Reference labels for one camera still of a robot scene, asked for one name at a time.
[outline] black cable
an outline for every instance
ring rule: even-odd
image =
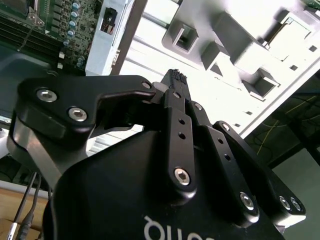
[[[20,228],[18,230],[18,234],[16,236],[16,240],[25,240],[27,239],[27,235],[29,232],[29,229],[32,225],[32,221],[34,219],[34,212],[37,206],[37,201],[38,201],[38,195],[39,195],[39,190],[40,190],[40,186],[41,186],[41,175],[38,175],[38,183],[34,192],[34,196],[33,196],[33,202],[32,202],[32,206],[30,208],[30,211],[27,213],[27,215],[25,216],[25,218],[22,220],[22,223],[20,225]]]
[[[21,203],[20,203],[20,206],[19,206],[19,208],[18,208],[18,211],[16,212],[15,217],[14,217],[14,219],[13,219],[13,222],[14,222],[14,223],[17,223],[18,220],[19,220],[19,218],[20,218],[20,216],[21,216],[22,210],[23,210],[23,208],[24,208],[24,206],[25,206],[25,204],[26,204],[27,197],[28,197],[28,195],[29,195],[29,193],[30,193],[30,189],[31,189],[32,185],[34,184],[34,181],[35,181],[35,179],[36,179],[36,176],[37,176],[37,173],[34,172],[34,173],[32,174],[31,181],[30,181],[28,187],[26,188],[26,190],[25,190],[25,192],[24,192],[24,195],[23,195],[23,198],[22,198],[22,200],[21,200]]]

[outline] capacitor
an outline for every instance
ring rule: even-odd
[[[72,3],[72,9],[78,10],[79,8],[80,8],[80,3],[78,3],[78,2]]]
[[[86,60],[86,59],[85,59],[84,56],[81,56],[81,57],[78,58],[78,62],[79,62],[79,63],[83,63],[85,60]]]
[[[68,39],[63,41],[63,45],[68,46],[70,44],[70,41]]]
[[[71,12],[71,17],[77,18],[79,16],[79,13],[77,11],[72,11]]]
[[[75,30],[70,29],[70,30],[67,32],[67,34],[68,34],[68,36],[73,37],[73,36],[76,34],[76,32],[75,32]]]
[[[69,26],[71,26],[71,27],[75,27],[75,26],[77,26],[77,22],[76,22],[76,21],[71,20],[71,21],[69,22]]]
[[[78,68],[81,68],[83,65],[84,65],[83,62],[77,62],[77,63],[76,63],[76,66],[77,66]]]

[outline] computer motherboard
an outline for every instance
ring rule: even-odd
[[[0,42],[84,70],[103,0],[0,0]]]

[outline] cable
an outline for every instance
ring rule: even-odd
[[[261,143],[261,145],[260,145],[260,147],[259,147],[259,150],[258,150],[258,152],[256,153],[257,155],[259,155],[259,153],[260,153],[263,145],[265,144],[265,141],[267,140],[269,134],[270,134],[271,131],[275,128],[275,126],[278,124],[278,122],[279,122],[278,120],[275,121],[274,125],[273,125],[273,126],[270,128],[270,130],[266,133],[266,135],[265,135],[264,139],[262,140],[262,143]]]
[[[308,100],[305,100],[305,99],[300,98],[300,97],[291,96],[291,98],[293,98],[293,99],[298,99],[298,100],[304,101],[304,102],[306,102],[306,103],[308,103],[308,104],[310,104],[310,105],[312,105],[312,106],[320,109],[320,106],[315,105],[313,102],[310,102],[310,100],[312,100],[313,98],[316,98],[316,97],[317,97],[317,96],[313,96],[313,97],[309,98]]]
[[[317,122],[315,122],[315,121],[313,121],[313,120],[308,120],[309,122],[308,122],[308,124],[310,124],[310,125],[312,125],[312,126],[315,126],[315,127],[320,127],[320,124],[319,123],[317,123]]]
[[[307,118],[307,119],[303,119],[302,122],[305,122],[305,121],[310,121],[310,120],[313,120],[313,119],[316,119],[317,117],[319,117],[320,114],[316,115],[316,116],[313,116],[313,117],[310,117],[310,118]]]
[[[253,145],[260,147],[261,143],[262,143],[262,141],[260,140],[260,138],[258,138],[256,135],[253,134]],[[272,149],[270,147],[265,146],[265,145],[263,145],[262,147],[270,152],[270,157],[269,157],[268,161],[271,161],[274,158],[274,153],[273,153]]]
[[[20,228],[18,230],[18,234],[17,234],[15,240],[27,239],[29,229],[30,229],[30,227],[32,225],[32,221],[34,219],[34,212],[35,212],[35,209],[37,206],[38,194],[39,194],[39,190],[40,190],[40,186],[41,186],[41,179],[42,179],[41,175],[38,174],[38,184],[37,184],[35,192],[34,192],[32,206],[30,208],[30,211],[27,213],[25,218],[22,220],[22,223],[20,225]]]
[[[55,77],[59,77],[59,73],[57,73],[54,70],[48,70],[48,71],[46,71],[46,74],[52,75],[52,76],[55,76]]]
[[[17,223],[17,222],[19,221],[19,218],[20,218],[20,216],[21,216],[22,210],[23,210],[23,208],[24,208],[24,206],[25,206],[25,204],[26,204],[27,197],[28,197],[28,195],[29,195],[29,193],[30,193],[30,190],[31,190],[32,185],[34,184],[34,181],[35,181],[35,179],[36,179],[36,176],[37,176],[37,173],[34,172],[34,173],[32,174],[31,181],[30,181],[28,187],[27,187],[26,190],[25,190],[25,193],[24,193],[23,198],[22,198],[22,200],[21,200],[21,203],[20,203],[20,206],[19,206],[19,208],[18,208],[18,211],[16,212],[16,215],[15,215],[15,217],[14,217],[14,220],[13,220],[14,223]]]
[[[30,193],[30,189],[32,187],[32,185],[34,184],[34,181],[36,179],[36,176],[37,176],[37,173],[34,172],[32,174],[32,177],[31,177],[31,181],[28,185],[28,187],[26,188],[25,192],[24,192],[24,195],[22,197],[22,200],[20,202],[20,205],[19,205],[19,208],[15,214],[15,217],[13,219],[13,223],[11,224],[11,227],[10,227],[10,230],[8,232],[8,235],[6,237],[6,240],[12,240],[14,238],[14,235],[15,235],[15,232],[16,232],[16,228],[17,228],[17,225],[18,225],[18,221],[19,221],[19,218],[21,216],[21,213],[22,213],[22,210],[24,209],[24,206],[26,204],[26,200],[27,200],[27,197]]]
[[[266,126],[266,127],[268,127],[268,128],[273,128],[274,126],[271,126],[271,125],[267,125],[267,124],[265,124],[265,123],[261,123],[263,126]],[[282,127],[285,127],[285,126],[287,126],[287,124],[284,124],[284,125],[277,125],[277,126],[275,126],[275,128],[282,128]]]
[[[315,97],[316,97],[316,96],[312,96],[312,97],[310,97],[310,98],[307,99],[307,100],[304,100],[304,99],[303,99],[303,102],[302,102],[302,103],[300,103],[299,105],[291,108],[291,109],[290,109],[289,111],[287,111],[285,114],[291,113],[293,110],[299,108],[300,106],[302,106],[302,105],[305,104],[305,103],[308,103],[310,100],[314,99]],[[260,153],[263,145],[265,144],[265,142],[266,142],[269,134],[270,134],[271,131],[276,127],[276,125],[277,125],[278,123],[279,123],[279,120],[275,121],[274,125],[273,125],[273,126],[270,128],[270,130],[266,133],[266,135],[265,135],[264,139],[262,140],[262,143],[261,143],[261,145],[260,145],[260,147],[259,147],[259,150],[258,150],[258,152],[256,153],[257,155],[259,155],[259,153]]]
[[[18,52],[21,51],[21,49],[27,44],[28,38],[30,37],[32,31],[34,30],[35,26],[36,26],[36,22],[37,22],[37,18],[38,18],[38,13],[37,10],[35,9],[35,19],[34,19],[34,23],[32,24],[32,27],[30,28],[28,34],[26,35],[22,45],[17,49]]]

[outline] silver screw head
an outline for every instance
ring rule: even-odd
[[[243,203],[243,205],[250,211],[255,209],[254,202],[251,200],[251,198],[244,192],[240,192],[240,199]]]
[[[145,81],[142,82],[142,86],[144,86],[146,89],[150,89],[151,88],[150,84],[145,82]]]
[[[223,127],[225,130],[227,130],[227,131],[230,130],[230,127],[229,127],[227,124],[225,124],[225,123],[222,123],[222,127]]]
[[[290,204],[287,202],[287,200],[283,196],[280,196],[279,199],[280,199],[282,206],[284,206],[285,209],[287,209],[287,210],[291,209]]]
[[[197,109],[199,109],[200,111],[203,109],[202,106],[201,106],[199,103],[195,103],[194,105],[195,105],[195,107],[196,107]]]
[[[48,89],[41,89],[36,92],[36,96],[41,101],[52,103],[58,99],[57,95]]]
[[[70,118],[77,122],[83,122],[87,119],[86,111],[78,107],[70,108],[68,114]]]
[[[291,200],[293,206],[294,206],[298,211],[301,211],[301,206],[299,205],[299,203],[297,203],[297,201],[296,201],[293,197],[291,197],[290,200]]]
[[[187,186],[190,183],[189,174],[182,168],[176,168],[174,170],[174,176],[179,181],[180,184]]]
[[[176,91],[173,93],[173,96],[175,96],[177,99],[181,98],[180,94],[177,93]]]

